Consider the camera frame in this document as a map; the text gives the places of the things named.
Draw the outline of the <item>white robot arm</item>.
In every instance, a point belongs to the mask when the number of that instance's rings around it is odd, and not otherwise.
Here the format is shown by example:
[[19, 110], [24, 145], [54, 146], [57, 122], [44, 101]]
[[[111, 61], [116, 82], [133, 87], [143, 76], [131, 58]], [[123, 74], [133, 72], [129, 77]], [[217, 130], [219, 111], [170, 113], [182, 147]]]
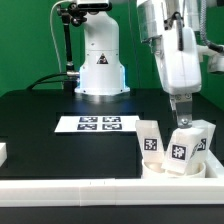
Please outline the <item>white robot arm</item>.
[[[107, 15], [114, 3], [77, 0], [85, 34], [85, 62], [77, 89], [81, 94], [115, 95], [124, 86], [118, 68], [118, 27]], [[192, 94], [201, 89], [203, 57], [209, 57], [211, 73], [224, 72], [224, 46], [206, 35], [206, 9], [217, 4], [218, 0], [137, 0], [140, 40], [151, 47], [180, 128], [192, 126]]]

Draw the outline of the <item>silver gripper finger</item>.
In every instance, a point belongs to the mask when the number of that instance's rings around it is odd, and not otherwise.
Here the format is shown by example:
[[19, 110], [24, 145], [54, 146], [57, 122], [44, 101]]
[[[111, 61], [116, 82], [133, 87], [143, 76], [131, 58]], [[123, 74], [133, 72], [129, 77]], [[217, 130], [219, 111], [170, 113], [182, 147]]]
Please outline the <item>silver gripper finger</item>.
[[170, 95], [171, 109], [179, 128], [192, 126], [192, 95], [190, 93]]

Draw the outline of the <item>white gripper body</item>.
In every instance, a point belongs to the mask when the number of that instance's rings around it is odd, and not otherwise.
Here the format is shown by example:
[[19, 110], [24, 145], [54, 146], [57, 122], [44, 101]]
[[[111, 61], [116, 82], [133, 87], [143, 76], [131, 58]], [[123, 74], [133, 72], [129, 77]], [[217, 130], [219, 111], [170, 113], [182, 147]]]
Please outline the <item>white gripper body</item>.
[[173, 28], [163, 32], [160, 52], [155, 55], [162, 88], [171, 95], [199, 92], [203, 56], [218, 56], [216, 51], [196, 43], [190, 27], [183, 28], [182, 32], [183, 50], [178, 49], [177, 29]]

